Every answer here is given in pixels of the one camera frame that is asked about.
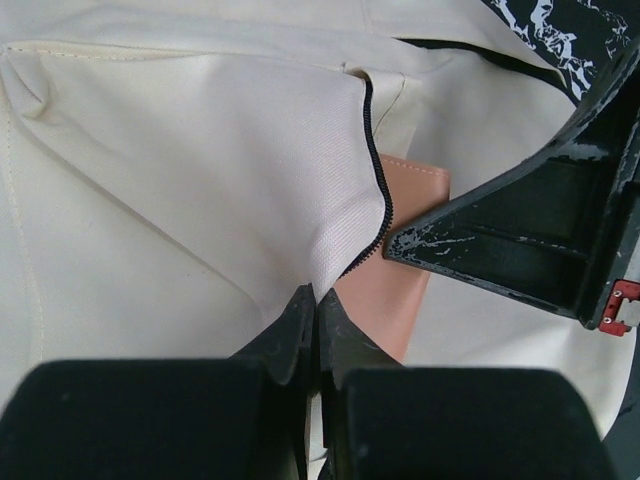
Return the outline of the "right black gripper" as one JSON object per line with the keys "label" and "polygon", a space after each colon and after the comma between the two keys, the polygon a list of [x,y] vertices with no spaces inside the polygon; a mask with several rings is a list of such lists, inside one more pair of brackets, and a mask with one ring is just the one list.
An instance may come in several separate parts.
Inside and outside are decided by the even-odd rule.
{"label": "right black gripper", "polygon": [[600,73],[539,152],[395,230],[387,259],[588,330],[639,326],[639,46]]}

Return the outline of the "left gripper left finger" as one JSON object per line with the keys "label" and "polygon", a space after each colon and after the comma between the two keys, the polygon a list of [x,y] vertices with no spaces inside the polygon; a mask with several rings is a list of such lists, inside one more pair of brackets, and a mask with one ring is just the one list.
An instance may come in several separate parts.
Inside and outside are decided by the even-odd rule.
{"label": "left gripper left finger", "polygon": [[60,360],[1,416],[5,479],[303,479],[315,299],[226,359]]}

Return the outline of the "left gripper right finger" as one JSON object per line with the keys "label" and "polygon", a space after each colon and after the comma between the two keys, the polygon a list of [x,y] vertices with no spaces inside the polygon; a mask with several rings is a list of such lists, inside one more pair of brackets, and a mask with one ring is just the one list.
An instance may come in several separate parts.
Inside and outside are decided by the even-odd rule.
{"label": "left gripper right finger", "polygon": [[585,402],[539,369],[404,367],[318,307],[324,479],[606,479]]}

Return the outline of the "cream canvas student bag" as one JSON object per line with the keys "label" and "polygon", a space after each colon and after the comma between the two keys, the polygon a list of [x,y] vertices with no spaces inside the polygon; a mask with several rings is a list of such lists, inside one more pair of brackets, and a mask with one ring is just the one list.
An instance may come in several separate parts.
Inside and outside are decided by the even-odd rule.
{"label": "cream canvas student bag", "polygon": [[[539,152],[632,43],[635,1],[3,2],[1,416],[48,362],[229,358],[308,286],[303,479],[324,479],[318,307],[389,260],[381,157],[449,173],[429,213]],[[425,271],[389,356],[562,375],[615,478],[639,326]]]}

